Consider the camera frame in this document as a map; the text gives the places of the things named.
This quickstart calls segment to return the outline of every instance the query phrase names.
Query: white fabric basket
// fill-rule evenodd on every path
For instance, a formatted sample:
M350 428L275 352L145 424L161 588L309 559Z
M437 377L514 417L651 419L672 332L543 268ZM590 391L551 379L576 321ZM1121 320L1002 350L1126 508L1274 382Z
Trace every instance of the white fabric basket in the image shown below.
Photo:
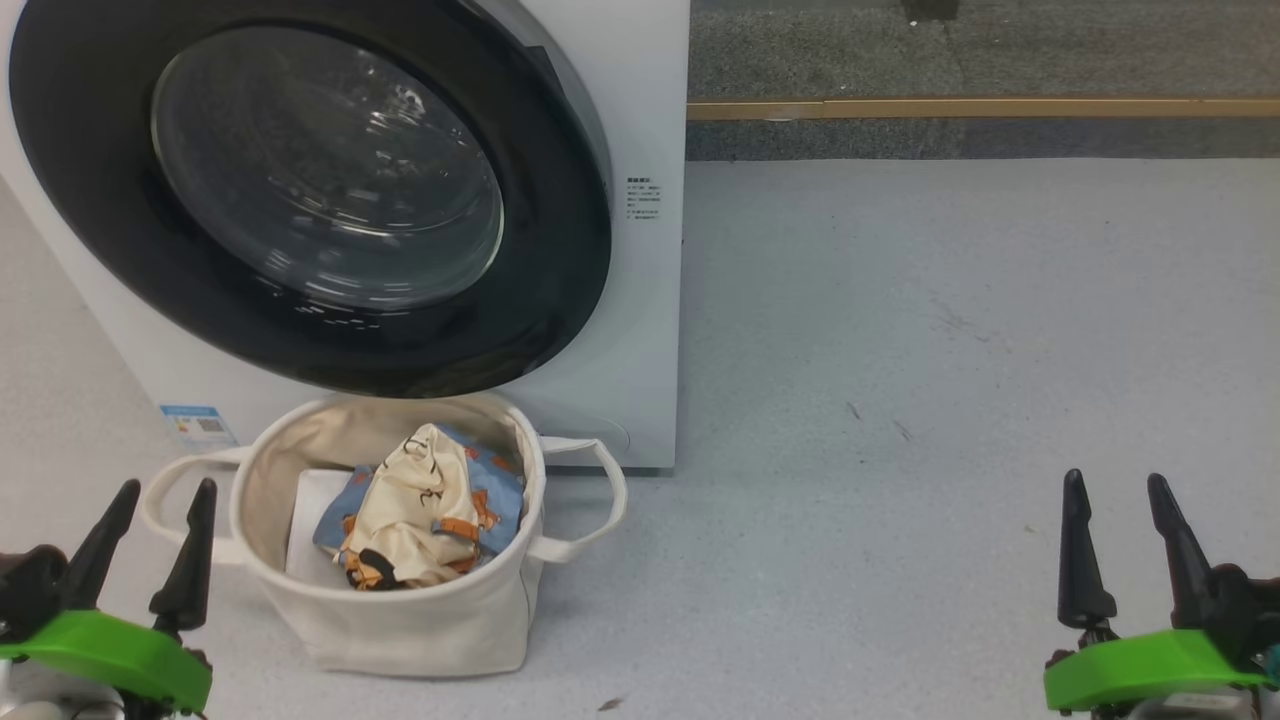
M356 592L306 584L284 574L298 474L378 461L424 423L449 423L524 462L525 518L511 546L484 568L442 585ZM543 455L590 450L613 488L600 529L577 539L541 534L547 469ZM198 465L238 465L230 495L232 537L214 543L214 561L244 565L280 616L326 670L381 675L458 676L516 670L525 660L543 562L568 562L612 532L626 514L622 469L596 439L539 437L525 415L497 395L445 400L328 397L289 413L251 447L183 457L151 480L142 520L174 543L186 538L161 520L174 482Z

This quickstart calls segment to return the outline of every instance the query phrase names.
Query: wooden strip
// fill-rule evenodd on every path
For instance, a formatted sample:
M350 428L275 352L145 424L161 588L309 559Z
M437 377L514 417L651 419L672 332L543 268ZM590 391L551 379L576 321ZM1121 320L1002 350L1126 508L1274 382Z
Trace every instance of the wooden strip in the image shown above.
M690 120L1280 118L1280 97L836 97L692 100Z

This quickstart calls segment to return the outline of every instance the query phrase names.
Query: washing machine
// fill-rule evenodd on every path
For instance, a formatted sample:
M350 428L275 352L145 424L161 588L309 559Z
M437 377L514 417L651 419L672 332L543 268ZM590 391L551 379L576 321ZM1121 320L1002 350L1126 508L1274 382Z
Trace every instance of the washing machine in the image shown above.
M497 388L673 464L689 0L0 8L0 173L189 447Z

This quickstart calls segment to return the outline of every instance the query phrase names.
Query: basket handle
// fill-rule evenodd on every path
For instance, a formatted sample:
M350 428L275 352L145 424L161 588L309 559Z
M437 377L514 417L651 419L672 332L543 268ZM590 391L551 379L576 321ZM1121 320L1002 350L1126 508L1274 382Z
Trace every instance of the basket handle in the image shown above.
M164 498L169 496L169 491L173 489L173 484L178 482L189 468L197 465L239 465L246 459L248 459L252 447L233 447L230 450L219 450L218 452L206 452L205 455L188 455L186 457L179 457L173 462L165 465L156 473L156 477L147 483L147 488L142 491L142 502L140 503L142 515L142 521L151 529L155 534L161 538L182 546L187 539L187 530L178 530L165 525L164 515L161 507L164 505ZM244 564L244 551L241 548L236 538L228 537L215 537L214 538L214 564L215 565L243 565Z
M604 527L594 533L576 541L562 541L538 536L529 543L529 555L544 562L568 562L577 557L589 544L603 538L617 529L618 523L627 514L627 479L622 474L618 461L609 455L604 443L598 439L572 439L562 437L543 437L543 452L556 455L557 452L571 452L573 450L588 450L595 454L596 461L604 468L604 474L609 478L609 487L613 488L613 507L609 510L609 519Z

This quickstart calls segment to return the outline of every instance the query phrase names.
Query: green plastic bracket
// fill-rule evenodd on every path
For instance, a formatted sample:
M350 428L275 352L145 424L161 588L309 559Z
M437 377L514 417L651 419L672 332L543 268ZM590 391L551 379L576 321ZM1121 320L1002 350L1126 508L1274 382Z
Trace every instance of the green plastic bracket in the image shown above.
M1175 692L1254 687L1265 675L1240 673L1203 630L1162 630L1091 644L1044 670L1050 710L1084 711Z
M204 712L212 671L178 641L97 610L68 610L27 642L0 644L0 659L27 656L133 694Z

